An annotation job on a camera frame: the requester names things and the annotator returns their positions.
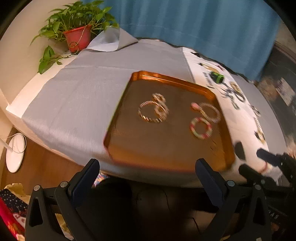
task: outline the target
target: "beaded bracelet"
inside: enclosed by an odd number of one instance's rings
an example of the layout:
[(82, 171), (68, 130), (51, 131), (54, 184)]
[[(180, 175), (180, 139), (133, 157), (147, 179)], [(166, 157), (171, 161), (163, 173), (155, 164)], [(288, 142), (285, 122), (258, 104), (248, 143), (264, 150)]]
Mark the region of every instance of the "beaded bracelet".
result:
[[(199, 122), (203, 122), (207, 125), (207, 131), (204, 134), (198, 134), (195, 130), (195, 125), (196, 123)], [(212, 125), (204, 118), (202, 117), (196, 117), (194, 118), (191, 122), (190, 122), (190, 130), (192, 131), (192, 133), (198, 138), (198, 139), (206, 139), (209, 138), (212, 135), (213, 129), (212, 129)]]
[[(145, 115), (143, 115), (141, 113), (141, 109), (145, 106), (145, 105), (157, 105), (159, 108), (161, 108), (163, 110), (163, 113), (159, 118), (149, 118), (149, 117), (146, 117)], [(142, 104), (140, 104), (139, 108), (138, 108), (138, 113), (139, 115), (146, 121), (148, 122), (154, 122), (154, 123), (159, 123), (159, 122), (163, 122), (166, 118), (167, 118), (167, 115), (165, 114), (165, 109), (162, 105), (158, 104), (157, 102), (155, 101), (152, 101), (152, 100), (148, 100), (148, 101), (145, 101), (143, 102)]]
[[(198, 110), (203, 115), (203, 117), (206, 118), (208, 121), (211, 121), (213, 123), (218, 123), (221, 120), (221, 114), (220, 114), (220, 112), (218, 111), (218, 109), (216, 107), (214, 107), (211, 104), (201, 103), (201, 104), (198, 105), (197, 103), (191, 103), (191, 106), (192, 106), (192, 108), (194, 110)], [(217, 117), (216, 118), (209, 117), (205, 113), (205, 111), (202, 109), (202, 107), (204, 107), (204, 106), (212, 108), (216, 112)]]
[(158, 94), (158, 93), (154, 93), (152, 94), (152, 97), (164, 108), (164, 112), (162, 110), (160, 110), (161, 108), (159, 106), (155, 106), (154, 110), (155, 113), (157, 115), (159, 115), (160, 117), (164, 116), (164, 115), (168, 115), (169, 110), (168, 107), (165, 104), (165, 98), (163, 97), (163, 95)]

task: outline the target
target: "wooden floor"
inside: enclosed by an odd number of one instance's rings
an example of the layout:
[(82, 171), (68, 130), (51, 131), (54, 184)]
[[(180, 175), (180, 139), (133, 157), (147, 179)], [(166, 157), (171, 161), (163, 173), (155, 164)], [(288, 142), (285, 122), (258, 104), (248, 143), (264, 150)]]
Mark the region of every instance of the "wooden floor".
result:
[(82, 170), (82, 166), (62, 158), (27, 138), (22, 165), (16, 173), (8, 171), (6, 165), (3, 169), (1, 189), (7, 184), (22, 183), (27, 195), (31, 195), (33, 187), (37, 184), (43, 188), (56, 187), (62, 181), (69, 181), (72, 176)]

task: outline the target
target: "pothos plant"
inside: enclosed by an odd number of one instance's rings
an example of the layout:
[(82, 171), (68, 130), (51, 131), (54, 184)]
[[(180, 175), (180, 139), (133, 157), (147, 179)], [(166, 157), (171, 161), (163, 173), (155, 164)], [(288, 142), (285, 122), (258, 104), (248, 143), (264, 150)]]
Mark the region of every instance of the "pothos plant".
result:
[[(64, 5), (64, 7), (66, 7), (64, 9), (56, 8), (51, 10), (50, 12), (54, 13), (46, 19), (47, 24), (40, 29), (39, 34), (33, 38), (31, 44), (38, 37), (65, 41), (65, 31), (87, 25), (91, 25), (92, 38), (101, 31), (105, 31), (110, 26), (119, 28), (115, 18), (108, 13), (112, 7), (99, 8), (99, 5), (103, 2), (104, 1), (93, 1), (84, 4), (78, 1), (73, 4)], [(44, 73), (54, 63), (62, 64), (62, 62), (60, 62), (61, 59), (69, 58), (77, 54), (77, 52), (66, 56), (55, 54), (50, 46), (46, 47), (43, 58), (40, 59), (38, 72), (40, 74)]]

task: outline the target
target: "red fabric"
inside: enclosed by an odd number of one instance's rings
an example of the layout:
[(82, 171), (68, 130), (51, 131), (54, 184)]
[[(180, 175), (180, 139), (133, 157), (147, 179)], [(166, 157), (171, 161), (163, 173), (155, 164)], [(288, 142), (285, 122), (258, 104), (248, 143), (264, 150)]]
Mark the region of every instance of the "red fabric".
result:
[(17, 234), (25, 235), (25, 229), (15, 220), (2, 198), (0, 198), (0, 216), (15, 238)]

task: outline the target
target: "orange tray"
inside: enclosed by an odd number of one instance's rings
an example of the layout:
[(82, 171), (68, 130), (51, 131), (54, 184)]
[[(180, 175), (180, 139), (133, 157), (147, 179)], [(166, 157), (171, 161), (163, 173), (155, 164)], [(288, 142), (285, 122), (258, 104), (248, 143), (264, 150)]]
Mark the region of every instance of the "orange tray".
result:
[[(149, 123), (138, 114), (138, 107), (152, 100), (153, 93), (166, 99), (169, 115), (164, 122)], [(221, 113), (219, 123), (212, 123), (212, 136), (196, 138), (189, 124), (200, 117), (191, 103), (206, 102)], [(215, 112), (204, 108), (210, 116)], [(156, 117), (154, 106), (145, 106), (142, 113)], [(198, 133), (205, 132), (197, 124)], [(104, 140), (105, 148), (116, 164), (145, 169), (193, 173), (197, 159), (204, 158), (215, 171), (229, 169), (235, 160), (227, 124), (217, 98), (209, 89), (173, 77), (139, 71), (132, 74), (121, 97)]]

